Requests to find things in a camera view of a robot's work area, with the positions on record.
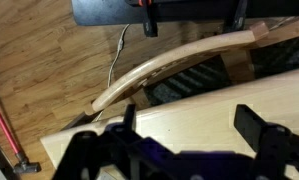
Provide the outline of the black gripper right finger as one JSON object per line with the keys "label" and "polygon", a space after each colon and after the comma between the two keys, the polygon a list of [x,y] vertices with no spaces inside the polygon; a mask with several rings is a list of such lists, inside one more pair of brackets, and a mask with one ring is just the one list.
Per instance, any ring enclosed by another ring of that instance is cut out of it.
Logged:
{"label": "black gripper right finger", "polygon": [[234,127],[253,151],[259,150],[262,133],[267,126],[268,123],[247,105],[236,106]]}

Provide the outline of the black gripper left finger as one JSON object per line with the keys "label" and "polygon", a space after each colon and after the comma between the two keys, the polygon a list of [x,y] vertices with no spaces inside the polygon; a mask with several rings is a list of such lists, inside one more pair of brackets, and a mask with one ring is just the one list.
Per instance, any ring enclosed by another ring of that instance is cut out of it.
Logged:
{"label": "black gripper left finger", "polygon": [[125,125],[125,128],[127,130],[132,130],[134,121],[136,118],[136,105],[135,104],[129,104],[126,107],[123,123]]}

